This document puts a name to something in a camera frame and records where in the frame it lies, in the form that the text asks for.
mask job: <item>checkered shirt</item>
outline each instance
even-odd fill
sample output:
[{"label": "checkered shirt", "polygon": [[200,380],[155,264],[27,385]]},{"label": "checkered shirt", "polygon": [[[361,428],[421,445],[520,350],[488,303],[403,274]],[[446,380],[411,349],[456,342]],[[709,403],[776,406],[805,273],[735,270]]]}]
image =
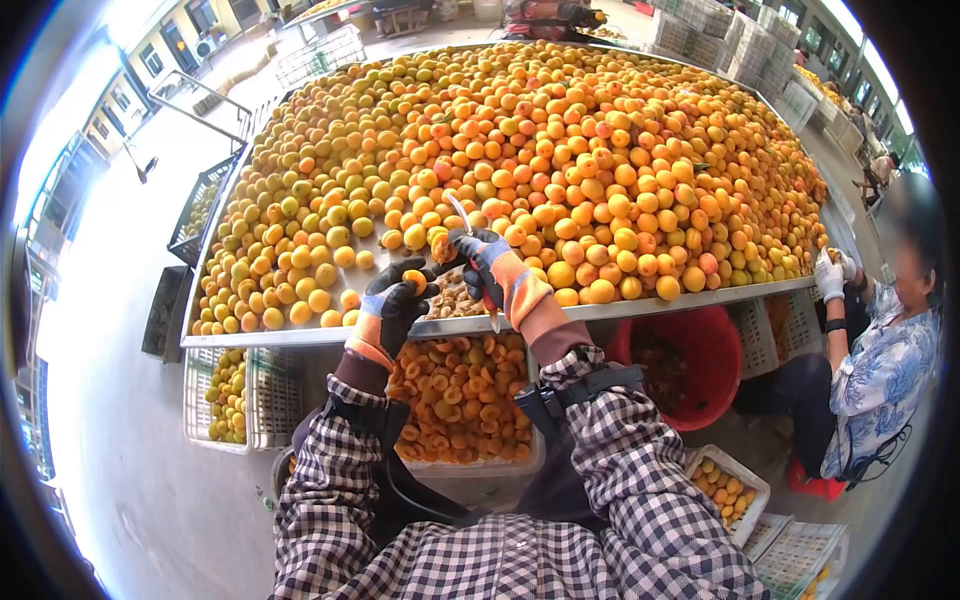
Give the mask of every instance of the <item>checkered shirt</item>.
[{"label": "checkered shirt", "polygon": [[[606,367],[579,346],[540,371],[561,390]],[[330,375],[345,402],[386,405]],[[493,514],[458,528],[407,525],[386,547],[367,535],[379,442],[317,417],[276,513],[272,598],[769,598],[713,502],[684,475],[683,443],[646,396],[615,386],[566,410],[590,507],[610,522]]]}]

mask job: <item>white glove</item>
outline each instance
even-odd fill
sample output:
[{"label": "white glove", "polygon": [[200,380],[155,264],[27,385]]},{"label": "white glove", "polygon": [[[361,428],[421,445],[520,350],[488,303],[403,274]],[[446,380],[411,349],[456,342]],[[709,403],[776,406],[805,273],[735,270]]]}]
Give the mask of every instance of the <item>white glove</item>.
[{"label": "white glove", "polygon": [[840,249],[837,249],[837,256],[840,257],[839,262],[843,267],[844,283],[847,281],[853,281],[853,278],[856,277],[856,263],[853,262],[853,259],[844,254]]},{"label": "white glove", "polygon": [[834,265],[826,252],[820,252],[820,256],[817,257],[813,275],[817,281],[817,289],[824,297],[824,304],[834,298],[844,298],[844,268],[842,265]]}]

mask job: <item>black plastic crate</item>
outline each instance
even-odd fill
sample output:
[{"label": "black plastic crate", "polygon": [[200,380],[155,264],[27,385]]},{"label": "black plastic crate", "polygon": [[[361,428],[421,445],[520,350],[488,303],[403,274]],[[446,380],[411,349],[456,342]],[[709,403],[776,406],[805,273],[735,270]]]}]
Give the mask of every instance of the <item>black plastic crate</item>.
[{"label": "black plastic crate", "polygon": [[[230,179],[230,173],[236,166],[241,152],[243,152],[243,148],[200,173],[197,177],[197,182],[193,185],[193,190],[190,192],[190,195],[187,196],[186,204],[183,205],[180,218],[177,220],[177,227],[174,229],[174,234],[170,238],[170,244],[167,245],[167,250],[191,268],[195,268],[197,261],[200,260],[200,245],[203,243],[206,230],[210,227],[210,222],[214,218],[213,213],[217,207],[217,199],[220,198],[220,195],[223,193],[224,186],[227,185],[227,181]],[[190,213],[193,209],[193,204],[203,197],[206,188],[214,182],[217,182],[217,189],[211,199],[203,226],[191,231],[188,226],[191,225]]]}]

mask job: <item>wristwatch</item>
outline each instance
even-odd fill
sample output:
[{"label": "wristwatch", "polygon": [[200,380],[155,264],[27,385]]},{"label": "wristwatch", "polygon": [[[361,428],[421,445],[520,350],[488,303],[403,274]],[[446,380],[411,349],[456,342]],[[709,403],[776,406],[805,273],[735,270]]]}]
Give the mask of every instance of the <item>wristwatch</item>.
[{"label": "wristwatch", "polygon": [[846,319],[830,319],[827,321],[826,326],[824,327],[825,333],[830,333],[836,329],[846,329],[847,320]]}]

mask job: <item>backpack strap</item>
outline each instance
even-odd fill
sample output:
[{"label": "backpack strap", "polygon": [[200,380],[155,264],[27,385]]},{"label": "backpack strap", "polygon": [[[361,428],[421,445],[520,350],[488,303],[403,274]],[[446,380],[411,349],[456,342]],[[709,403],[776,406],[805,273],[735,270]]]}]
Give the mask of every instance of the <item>backpack strap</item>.
[{"label": "backpack strap", "polygon": [[640,365],[625,369],[603,369],[584,375],[565,390],[557,391],[531,383],[516,394],[514,402],[543,437],[550,441],[560,437],[564,411],[570,406],[589,402],[610,387],[632,386],[641,381],[643,371]]}]

